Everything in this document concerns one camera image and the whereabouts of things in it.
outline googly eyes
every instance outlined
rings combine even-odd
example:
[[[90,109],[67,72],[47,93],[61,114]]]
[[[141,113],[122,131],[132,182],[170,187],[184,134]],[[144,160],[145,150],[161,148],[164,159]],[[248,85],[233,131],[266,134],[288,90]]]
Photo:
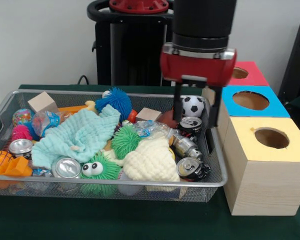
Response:
[[[93,163],[86,163],[82,167],[82,173],[87,177],[99,175],[103,172],[103,170],[104,167],[98,161],[95,161]]]
[[[92,163],[92,175],[99,175],[104,170],[104,166],[102,166],[101,162],[95,161]]]
[[[92,171],[91,170],[92,170],[92,163],[86,163],[82,167],[82,173],[83,173],[83,175],[85,175],[87,177],[92,176]]]

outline light blue towel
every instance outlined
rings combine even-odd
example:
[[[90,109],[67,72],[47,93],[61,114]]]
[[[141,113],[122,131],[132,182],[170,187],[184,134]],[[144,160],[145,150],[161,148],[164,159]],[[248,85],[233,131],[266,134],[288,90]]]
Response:
[[[51,169],[54,161],[66,156],[88,162],[113,136],[120,113],[109,104],[96,115],[86,109],[70,116],[58,127],[46,131],[32,148],[32,164]]]

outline wire mesh basket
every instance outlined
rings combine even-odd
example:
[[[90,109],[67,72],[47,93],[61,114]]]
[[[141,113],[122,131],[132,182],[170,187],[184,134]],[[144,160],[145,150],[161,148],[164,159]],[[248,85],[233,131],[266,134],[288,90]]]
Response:
[[[42,90],[17,90],[11,92],[0,105],[0,150],[11,138],[14,112],[29,108],[28,100]],[[88,100],[101,98],[102,92],[82,91],[46,91],[59,108],[84,105]],[[133,109],[139,112],[142,108],[150,108],[160,112],[171,110],[172,95],[128,94]],[[198,135],[197,145],[203,154],[203,160],[211,167],[211,172],[201,182],[159,182],[131,180],[100,180],[55,177],[8,177],[0,175],[0,195],[61,197],[61,198],[96,198],[155,200],[179,202],[208,202],[218,187],[227,182],[227,171],[220,149],[217,132],[207,129],[209,103],[202,98],[205,111],[202,114],[202,130]],[[104,189],[102,194],[86,193],[86,187]]]

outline white wall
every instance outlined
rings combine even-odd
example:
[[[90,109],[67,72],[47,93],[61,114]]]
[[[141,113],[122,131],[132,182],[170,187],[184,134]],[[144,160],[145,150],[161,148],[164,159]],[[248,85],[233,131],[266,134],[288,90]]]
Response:
[[[20,84],[97,83],[92,0],[0,0],[0,101]],[[237,0],[230,36],[279,90],[300,23],[300,0]]]
[[[300,24],[300,0],[237,0],[229,45],[278,93]]]
[[[0,101],[20,84],[97,83],[92,0],[0,0]]]

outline blue spiky ball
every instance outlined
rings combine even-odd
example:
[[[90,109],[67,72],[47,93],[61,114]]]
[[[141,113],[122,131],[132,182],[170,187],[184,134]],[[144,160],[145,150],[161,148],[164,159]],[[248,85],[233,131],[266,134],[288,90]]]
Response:
[[[110,104],[114,109],[117,109],[120,115],[120,123],[123,120],[126,120],[129,114],[132,111],[132,103],[128,95],[122,91],[120,88],[113,87],[109,89],[110,93],[108,93],[105,98],[98,99],[95,102],[95,108],[101,113],[102,109]]]

